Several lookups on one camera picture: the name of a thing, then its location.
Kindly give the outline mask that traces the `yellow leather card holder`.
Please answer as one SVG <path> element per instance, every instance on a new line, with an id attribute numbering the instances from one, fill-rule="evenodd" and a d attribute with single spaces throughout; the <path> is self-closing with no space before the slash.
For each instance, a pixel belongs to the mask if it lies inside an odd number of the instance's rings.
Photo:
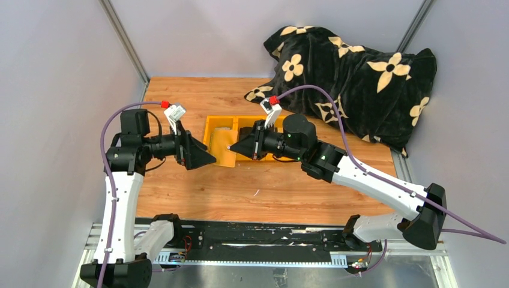
<path id="1" fill-rule="evenodd" d="M 238 133 L 225 127 L 215 128 L 211 135 L 209 153 L 215 157 L 217 166 L 235 167 L 236 153 L 230 147 L 237 141 Z"/>

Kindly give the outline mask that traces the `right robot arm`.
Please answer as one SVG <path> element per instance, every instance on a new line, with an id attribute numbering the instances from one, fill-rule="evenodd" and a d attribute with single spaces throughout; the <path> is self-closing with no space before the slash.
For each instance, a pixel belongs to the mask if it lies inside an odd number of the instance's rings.
<path id="1" fill-rule="evenodd" d="M 285 117 L 281 133 L 258 120 L 230 150 L 253 160 L 272 154 L 299 161 L 308 176 L 353 188 L 393 209 L 392 214 L 351 216 L 342 232 L 350 250 L 383 239 L 404 239 L 424 250 L 438 245 L 446 217 L 444 187 L 406 182 L 360 162 L 344 149 L 319 140 L 315 125 L 303 115 Z"/>

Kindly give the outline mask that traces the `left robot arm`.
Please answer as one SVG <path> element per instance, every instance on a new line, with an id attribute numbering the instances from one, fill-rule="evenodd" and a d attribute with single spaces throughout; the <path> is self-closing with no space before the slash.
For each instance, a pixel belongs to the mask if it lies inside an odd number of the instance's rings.
<path id="1" fill-rule="evenodd" d="M 106 205 L 100 238 L 91 262 L 79 271 L 79 278 L 91 287 L 148 287 L 153 263 L 166 245 L 190 246 L 176 214 L 156 215 L 139 241 L 134 232 L 137 200 L 151 160 L 174 157 L 187 170 L 216 161 L 206 145 L 183 127 L 180 119 L 185 113 L 179 104 L 166 108 L 170 133 L 163 134 L 159 126 L 158 135 L 152 137 L 148 136 L 148 110 L 118 113 L 121 131 L 108 149 L 102 149 Z"/>

